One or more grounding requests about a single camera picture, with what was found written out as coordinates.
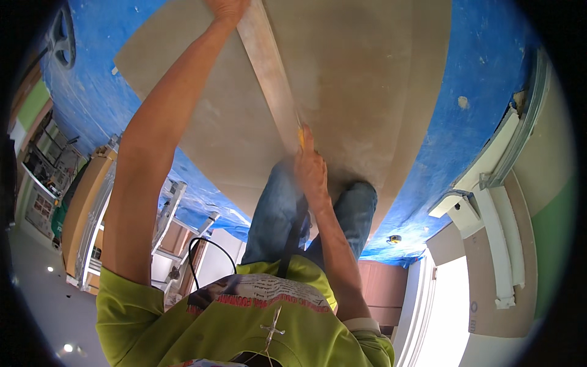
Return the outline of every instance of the green shirt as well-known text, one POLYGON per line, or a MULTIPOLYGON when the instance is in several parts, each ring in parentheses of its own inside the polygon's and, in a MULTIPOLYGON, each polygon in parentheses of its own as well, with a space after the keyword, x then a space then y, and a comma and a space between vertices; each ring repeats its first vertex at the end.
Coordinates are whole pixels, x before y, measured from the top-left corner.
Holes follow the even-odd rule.
POLYGON ((194 358, 230 361, 265 348, 274 311, 281 306, 269 345, 282 366, 392 366, 389 339, 370 330, 350 332, 332 312, 336 302, 324 272, 292 256, 288 279, 279 263, 237 267, 230 275, 185 297, 167 312, 163 292, 105 268, 96 298, 96 330, 113 366, 170 366, 194 358))

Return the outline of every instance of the person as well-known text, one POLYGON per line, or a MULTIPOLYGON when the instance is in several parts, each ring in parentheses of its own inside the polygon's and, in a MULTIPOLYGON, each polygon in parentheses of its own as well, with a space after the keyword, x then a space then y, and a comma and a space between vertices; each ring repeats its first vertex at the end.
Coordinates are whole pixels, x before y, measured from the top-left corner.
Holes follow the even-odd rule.
MULTIPOLYGON (((392 344, 371 318, 357 264, 376 192, 355 183, 333 206, 326 163, 308 125, 298 154, 271 171, 238 274, 167 312, 163 292, 151 287, 160 189, 214 61, 249 0, 206 3, 214 20, 153 88, 120 142, 96 298, 106 359, 113 366, 392 366, 392 344), (307 251, 291 255, 285 278, 276 277, 303 203, 319 235, 307 251)), ((303 228, 301 244, 308 238, 303 228)))

